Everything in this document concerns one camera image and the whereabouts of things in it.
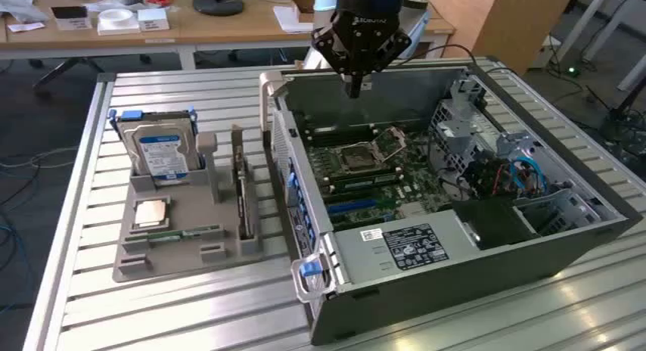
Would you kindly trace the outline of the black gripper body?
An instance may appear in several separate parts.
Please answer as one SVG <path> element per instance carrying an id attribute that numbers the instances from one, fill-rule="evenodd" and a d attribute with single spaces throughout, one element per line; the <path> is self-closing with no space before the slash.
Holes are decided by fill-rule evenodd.
<path id="1" fill-rule="evenodd" d="M 331 21 L 338 47 L 330 60 L 338 73 L 379 72 L 405 50 L 402 5 L 403 0 L 338 0 Z"/>

